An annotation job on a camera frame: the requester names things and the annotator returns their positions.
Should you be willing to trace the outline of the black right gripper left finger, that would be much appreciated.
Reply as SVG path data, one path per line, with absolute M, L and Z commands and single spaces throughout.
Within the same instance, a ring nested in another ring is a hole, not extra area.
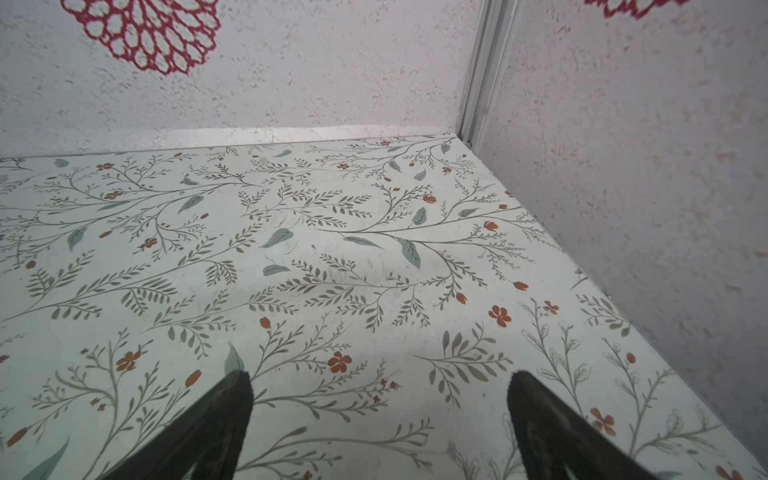
M 232 479 L 253 408 L 249 375 L 232 371 L 105 479 Z

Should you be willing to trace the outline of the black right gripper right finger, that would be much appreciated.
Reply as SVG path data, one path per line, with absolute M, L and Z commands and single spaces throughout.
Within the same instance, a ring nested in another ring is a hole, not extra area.
M 507 406 L 529 479 L 655 479 L 527 371 L 512 375 Z

